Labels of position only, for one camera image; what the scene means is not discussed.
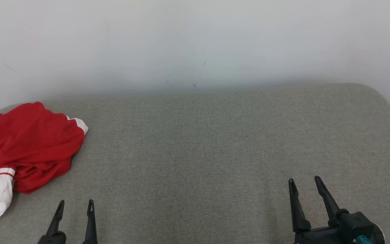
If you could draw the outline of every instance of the white wall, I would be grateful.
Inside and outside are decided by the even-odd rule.
[[[390,1],[0,0],[0,108],[299,78],[390,102]]]

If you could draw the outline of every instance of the wall mark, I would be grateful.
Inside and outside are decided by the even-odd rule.
[[[15,72],[16,72],[16,70],[15,70],[14,68],[10,67],[6,62],[4,62],[3,65],[4,65],[6,68],[8,68],[9,70],[15,71]]]

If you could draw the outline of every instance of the gray table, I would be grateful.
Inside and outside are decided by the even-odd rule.
[[[390,243],[390,106],[357,84],[49,101],[90,130],[71,170],[15,193],[0,243],[36,243],[61,199],[82,243],[94,199],[100,244],[292,243],[294,178],[313,227],[327,225],[314,176]]]

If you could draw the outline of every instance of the teal connector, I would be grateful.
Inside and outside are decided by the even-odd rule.
[[[366,236],[364,236],[364,235],[358,236],[357,240],[356,240],[356,243],[357,244],[372,244],[370,242],[370,240]]]

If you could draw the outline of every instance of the clothing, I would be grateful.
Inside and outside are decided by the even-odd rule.
[[[82,120],[52,113],[40,102],[0,114],[0,216],[12,188],[29,194],[70,170],[87,131]]]

